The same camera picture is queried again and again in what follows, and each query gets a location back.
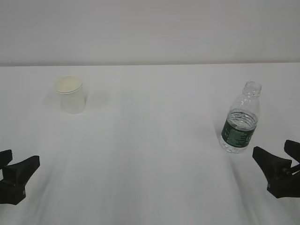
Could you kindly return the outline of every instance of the water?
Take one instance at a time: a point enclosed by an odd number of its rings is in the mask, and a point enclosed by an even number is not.
[[[257,121],[253,113],[241,109],[230,111],[219,139],[221,147],[230,153],[240,153],[245,150]]]

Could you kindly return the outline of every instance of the bottle label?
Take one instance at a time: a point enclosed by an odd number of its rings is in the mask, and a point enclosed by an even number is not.
[[[252,134],[254,133],[254,130],[248,130],[248,131],[243,131],[243,130],[238,130],[235,129],[233,126],[231,126],[228,121],[226,120],[225,125],[222,130],[222,138],[223,140],[236,148],[244,148],[248,146]]]

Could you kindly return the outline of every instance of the water bottle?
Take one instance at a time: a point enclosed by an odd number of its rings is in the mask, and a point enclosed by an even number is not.
[[[240,153],[247,148],[257,126],[260,113],[259,95],[262,86],[248,81],[243,93],[230,107],[219,142],[230,153]]]

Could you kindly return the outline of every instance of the bottle neck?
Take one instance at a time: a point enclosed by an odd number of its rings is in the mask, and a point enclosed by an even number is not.
[[[248,93],[244,90],[243,90],[243,95],[245,95],[248,98],[258,98],[260,96],[259,94]]]

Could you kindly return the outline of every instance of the white paper cup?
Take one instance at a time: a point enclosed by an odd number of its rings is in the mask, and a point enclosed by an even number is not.
[[[62,110],[70,114],[81,113],[84,110],[83,83],[78,77],[62,77],[56,82],[55,89],[60,94]]]

